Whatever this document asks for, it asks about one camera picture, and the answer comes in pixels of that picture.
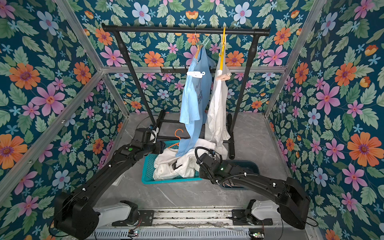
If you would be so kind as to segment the white t-shirt black print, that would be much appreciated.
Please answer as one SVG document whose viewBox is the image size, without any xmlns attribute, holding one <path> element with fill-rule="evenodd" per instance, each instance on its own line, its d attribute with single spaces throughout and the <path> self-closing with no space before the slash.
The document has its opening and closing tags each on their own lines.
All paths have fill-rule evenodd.
<svg viewBox="0 0 384 240">
<path fill-rule="evenodd" d="M 231 74 L 231 72 L 225 64 L 222 72 L 219 70 L 219 67 L 220 58 L 216 68 L 207 121 L 205 124 L 205 140 L 215 143 L 215 151 L 225 160 L 228 156 L 228 150 L 224 146 L 224 141 L 231 138 L 227 130 L 226 110 L 229 89 L 226 81 L 217 81 L 216 77 L 222 74 Z"/>
</svg>

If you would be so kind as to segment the light blue garment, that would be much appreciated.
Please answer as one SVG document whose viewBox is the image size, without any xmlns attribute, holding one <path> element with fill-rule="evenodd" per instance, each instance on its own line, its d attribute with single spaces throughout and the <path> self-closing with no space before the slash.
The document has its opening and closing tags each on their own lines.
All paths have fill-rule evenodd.
<svg viewBox="0 0 384 240">
<path fill-rule="evenodd" d="M 207 71 L 201 79 L 187 76 L 182 94 L 180 123 L 185 125 L 189 134 L 188 139 L 181 139 L 177 157 L 192 149 L 200 137 L 203 124 L 207 120 L 205 113 L 210 101 L 213 77 L 211 68 L 215 62 L 207 55 L 206 49 L 201 48 L 198 59 L 193 57 L 190 70 Z"/>
</svg>

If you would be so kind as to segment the pink clothespin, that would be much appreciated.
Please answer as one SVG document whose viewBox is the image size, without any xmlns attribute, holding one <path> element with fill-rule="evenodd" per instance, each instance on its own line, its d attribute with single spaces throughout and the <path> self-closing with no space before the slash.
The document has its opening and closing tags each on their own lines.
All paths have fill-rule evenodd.
<svg viewBox="0 0 384 240">
<path fill-rule="evenodd" d="M 231 74 L 230 73 L 222 74 L 222 75 L 216 77 L 217 81 L 227 81 L 227 80 L 230 80 L 230 79 L 231 79 Z"/>
</svg>

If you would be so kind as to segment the tan orange plastic hanger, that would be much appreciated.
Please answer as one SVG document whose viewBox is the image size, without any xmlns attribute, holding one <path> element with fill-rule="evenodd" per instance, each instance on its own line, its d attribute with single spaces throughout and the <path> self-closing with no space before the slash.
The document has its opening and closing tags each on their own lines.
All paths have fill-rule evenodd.
<svg viewBox="0 0 384 240">
<path fill-rule="evenodd" d="M 200 35 L 197 33 L 197 27 L 195 27 L 194 35 L 195 35 L 195 42 L 196 42 L 195 46 L 197 48 L 196 53 L 194 55 L 194 58 L 197 60 L 198 56 L 199 56 L 199 53 L 200 53 L 200 50 L 201 50 L 201 47 L 202 47 L 202 45 L 199 43 Z"/>
</svg>

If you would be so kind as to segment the yellow plastic hanger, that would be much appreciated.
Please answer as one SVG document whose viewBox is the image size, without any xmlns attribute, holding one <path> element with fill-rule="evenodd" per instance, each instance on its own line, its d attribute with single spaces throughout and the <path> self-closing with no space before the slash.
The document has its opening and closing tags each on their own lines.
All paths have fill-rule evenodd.
<svg viewBox="0 0 384 240">
<path fill-rule="evenodd" d="M 224 68 L 225 54 L 226 54 L 226 45 L 227 45 L 226 27 L 223 28 L 221 45 L 222 45 L 222 47 L 221 47 L 221 51 L 220 51 L 220 54 L 219 54 L 219 57 L 220 57 L 220 67 L 219 67 L 219 70 L 222 72 L 223 68 Z"/>
</svg>

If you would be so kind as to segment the mint green clothespin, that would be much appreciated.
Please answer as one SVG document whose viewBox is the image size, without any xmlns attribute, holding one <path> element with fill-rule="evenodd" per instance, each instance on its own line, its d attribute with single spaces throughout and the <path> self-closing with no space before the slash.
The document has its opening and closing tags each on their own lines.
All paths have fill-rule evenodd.
<svg viewBox="0 0 384 240">
<path fill-rule="evenodd" d="M 202 42 L 203 47 L 205 48 L 210 43 L 210 37 L 207 36 L 204 41 Z"/>
</svg>

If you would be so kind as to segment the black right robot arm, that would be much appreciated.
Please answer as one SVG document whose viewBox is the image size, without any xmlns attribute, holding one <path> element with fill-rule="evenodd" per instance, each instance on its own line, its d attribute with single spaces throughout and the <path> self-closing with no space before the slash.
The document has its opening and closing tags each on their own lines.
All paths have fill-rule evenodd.
<svg viewBox="0 0 384 240">
<path fill-rule="evenodd" d="M 311 200 L 296 179 L 262 176 L 233 161 L 225 161 L 220 154 L 204 147 L 195 148 L 195 157 L 200 178 L 214 185 L 232 184 L 256 192 L 277 205 L 276 213 L 283 222 L 299 230 L 306 227 Z"/>
</svg>

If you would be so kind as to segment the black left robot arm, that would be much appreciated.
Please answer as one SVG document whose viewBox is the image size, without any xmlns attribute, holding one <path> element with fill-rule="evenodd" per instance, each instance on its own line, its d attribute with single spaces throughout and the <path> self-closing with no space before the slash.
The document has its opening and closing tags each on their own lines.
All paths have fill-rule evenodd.
<svg viewBox="0 0 384 240">
<path fill-rule="evenodd" d="M 79 240 L 98 227 L 129 217 L 132 207 L 125 201 L 98 211 L 94 206 L 104 192 L 127 170 L 149 154 L 161 154 L 165 143 L 147 128 L 138 128 L 131 142 L 117 149 L 110 161 L 71 193 L 55 198 L 53 224 L 56 229 Z"/>
</svg>

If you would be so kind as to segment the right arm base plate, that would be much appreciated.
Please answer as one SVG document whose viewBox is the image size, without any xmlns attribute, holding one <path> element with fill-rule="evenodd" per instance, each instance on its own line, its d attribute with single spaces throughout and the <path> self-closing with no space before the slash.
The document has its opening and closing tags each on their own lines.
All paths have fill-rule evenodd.
<svg viewBox="0 0 384 240">
<path fill-rule="evenodd" d="M 272 219 L 259 220 L 252 214 L 246 215 L 245 209 L 232 210 L 227 219 L 233 221 L 234 226 L 272 226 Z"/>
</svg>

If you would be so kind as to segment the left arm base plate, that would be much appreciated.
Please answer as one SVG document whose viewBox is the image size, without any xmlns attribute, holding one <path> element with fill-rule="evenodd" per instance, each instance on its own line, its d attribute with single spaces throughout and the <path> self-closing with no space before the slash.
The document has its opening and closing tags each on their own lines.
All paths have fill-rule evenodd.
<svg viewBox="0 0 384 240">
<path fill-rule="evenodd" d="M 144 226 L 149 227 L 152 226 L 154 220 L 153 210 L 138 210 L 134 211 L 126 220 L 117 221 L 112 223 L 113 227 L 137 227 Z"/>
</svg>

